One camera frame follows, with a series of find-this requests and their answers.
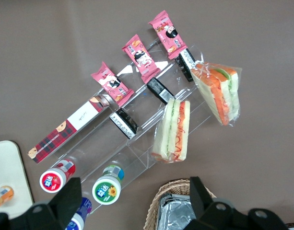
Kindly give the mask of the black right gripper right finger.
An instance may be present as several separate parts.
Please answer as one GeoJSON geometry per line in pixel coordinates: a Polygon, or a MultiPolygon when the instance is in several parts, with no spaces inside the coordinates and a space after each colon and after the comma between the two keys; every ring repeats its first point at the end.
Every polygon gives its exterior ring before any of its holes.
{"type": "Polygon", "coordinates": [[[224,201],[214,201],[199,177],[190,177],[190,202],[195,214],[186,230],[287,230],[274,212],[251,209],[240,213],[224,201]]]}

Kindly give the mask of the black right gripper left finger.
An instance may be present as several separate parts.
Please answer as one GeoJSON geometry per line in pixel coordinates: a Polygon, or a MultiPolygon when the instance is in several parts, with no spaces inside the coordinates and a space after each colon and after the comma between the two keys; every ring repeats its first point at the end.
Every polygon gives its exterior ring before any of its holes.
{"type": "Polygon", "coordinates": [[[16,218],[1,212],[0,230],[64,230],[81,202],[81,180],[70,178],[50,201],[34,204],[16,218]]]}

